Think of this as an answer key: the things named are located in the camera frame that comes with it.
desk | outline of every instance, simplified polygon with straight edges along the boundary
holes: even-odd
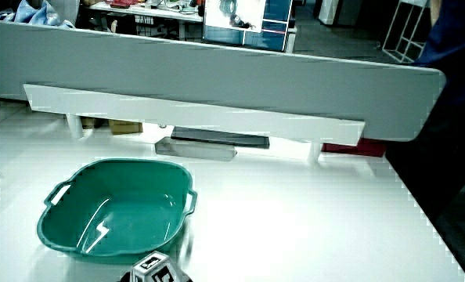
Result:
[[[101,12],[115,12],[115,13],[125,13],[136,16],[151,16],[159,17],[165,19],[178,20],[179,22],[179,31],[178,36],[180,40],[185,40],[186,38],[186,22],[190,23],[203,23],[203,17],[199,16],[198,13],[191,15],[186,15],[179,12],[169,11],[166,9],[147,9],[146,7],[141,6],[140,4],[132,5],[128,9],[118,9],[111,8],[110,5],[106,4],[104,1],[98,2],[95,5],[87,7],[87,9],[101,11]]]
[[[179,265],[196,282],[464,281],[383,158],[326,154],[311,166],[296,150],[284,151],[288,158],[240,148],[227,162],[162,157],[153,143],[170,127],[145,125],[134,136],[100,128],[74,142],[62,115],[19,107],[0,123],[0,282],[115,282],[129,270],[76,260],[36,234],[52,188],[104,157],[173,161],[191,172],[192,249]],[[278,146],[272,140],[269,151]]]

cardboard box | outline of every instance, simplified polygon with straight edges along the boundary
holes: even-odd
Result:
[[[113,135],[142,132],[142,122],[109,120],[109,127]]]

blue shirt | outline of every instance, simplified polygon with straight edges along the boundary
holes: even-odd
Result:
[[[447,79],[439,103],[465,102],[465,0],[442,0],[439,18],[428,35],[418,67],[433,67]]]

person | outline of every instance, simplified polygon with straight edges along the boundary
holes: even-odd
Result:
[[[434,221],[465,186],[465,0],[431,0],[431,22],[413,66],[442,71],[446,83],[417,137],[385,155]]]

green plastic basin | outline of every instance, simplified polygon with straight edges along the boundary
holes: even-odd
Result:
[[[188,196],[191,202],[186,208]],[[48,195],[38,236],[51,249],[81,255],[147,253],[175,237],[185,217],[194,212],[196,198],[192,177],[180,165],[132,159],[96,161]]]

